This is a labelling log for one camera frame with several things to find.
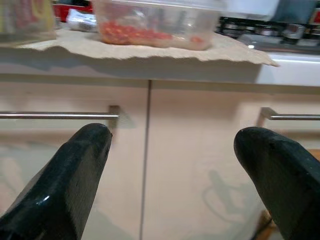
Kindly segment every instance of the clear plastic container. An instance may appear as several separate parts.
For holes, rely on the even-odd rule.
[[[219,0],[94,0],[102,41],[205,50],[224,3]]]
[[[55,37],[52,0],[0,0],[0,47]]]

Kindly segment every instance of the brown paper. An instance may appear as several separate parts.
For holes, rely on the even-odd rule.
[[[57,39],[31,43],[19,48],[44,51],[53,47],[62,47],[73,54],[84,55],[95,59],[130,59],[149,57],[170,57],[174,59],[196,58],[200,61],[227,60],[232,62],[251,62],[278,66],[267,53],[249,49],[243,43],[230,37],[215,33],[212,47],[204,51],[192,51],[180,48],[157,48],[135,45],[111,45],[99,40],[98,33],[57,30]]]

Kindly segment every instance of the stainless steel bar handle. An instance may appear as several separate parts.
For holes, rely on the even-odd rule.
[[[320,114],[279,114],[270,107],[262,107],[260,114],[269,120],[320,121]]]
[[[0,111],[0,119],[70,119],[70,120],[117,120],[119,106],[109,106],[110,112],[45,112],[45,111]]]

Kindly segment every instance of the gas stove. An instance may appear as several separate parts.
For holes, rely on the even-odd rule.
[[[265,52],[320,55],[320,26],[222,17],[218,33]]]

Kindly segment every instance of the kitchen cabinet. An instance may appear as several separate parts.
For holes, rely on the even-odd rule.
[[[261,107],[319,114],[317,91],[154,81],[143,239],[249,239],[263,205],[236,159],[234,137],[240,129],[258,124]],[[264,127],[296,136],[305,147],[319,148],[320,122],[294,124],[291,131],[286,131],[288,121],[265,121]]]
[[[81,77],[2,75],[0,111],[108,112],[120,107],[112,146],[83,240],[140,234],[148,83]],[[59,146],[105,120],[0,119],[0,215]]]

